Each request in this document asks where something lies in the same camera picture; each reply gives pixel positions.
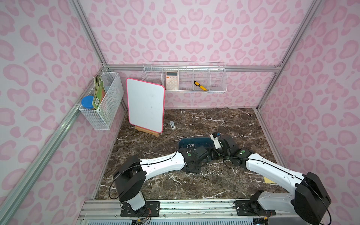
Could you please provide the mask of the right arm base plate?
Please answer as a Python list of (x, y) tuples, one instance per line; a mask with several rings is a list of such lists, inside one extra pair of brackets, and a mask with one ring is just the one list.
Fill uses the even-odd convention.
[(258, 202), (250, 200), (234, 201), (232, 206), (236, 209), (238, 216), (266, 216), (276, 215), (275, 210), (265, 210)]

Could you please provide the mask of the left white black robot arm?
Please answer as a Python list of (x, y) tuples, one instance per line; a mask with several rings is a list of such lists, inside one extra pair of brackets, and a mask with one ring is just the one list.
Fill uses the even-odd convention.
[(131, 156), (113, 174), (112, 183), (117, 196), (111, 198), (126, 202), (132, 210), (138, 211), (146, 205), (141, 189), (147, 180), (172, 171), (200, 173), (202, 163), (208, 161), (210, 156), (203, 146), (180, 148), (175, 153), (152, 159)]

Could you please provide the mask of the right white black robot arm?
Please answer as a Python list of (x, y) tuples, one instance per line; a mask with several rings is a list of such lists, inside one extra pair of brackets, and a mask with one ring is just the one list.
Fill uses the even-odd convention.
[(236, 167), (262, 175), (284, 188), (288, 194), (261, 192), (257, 203), (265, 210), (296, 213), (311, 225), (321, 225), (332, 200), (318, 175), (302, 174), (273, 163), (253, 150), (240, 148), (229, 135), (211, 134), (214, 151)]

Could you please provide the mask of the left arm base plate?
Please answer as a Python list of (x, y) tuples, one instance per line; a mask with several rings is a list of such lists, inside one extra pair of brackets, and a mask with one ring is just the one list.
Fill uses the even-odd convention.
[(145, 206), (134, 211), (128, 202), (122, 204), (121, 217), (130, 218), (130, 217), (158, 217), (160, 211), (160, 202), (159, 201), (148, 201), (145, 202)]

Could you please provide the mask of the teal plastic storage box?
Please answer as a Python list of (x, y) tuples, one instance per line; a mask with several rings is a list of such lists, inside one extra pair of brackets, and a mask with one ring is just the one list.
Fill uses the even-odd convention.
[(208, 137), (183, 138), (178, 142), (178, 148), (186, 148), (187, 145), (194, 144), (196, 148), (204, 146), (205, 148), (213, 148), (213, 141)]

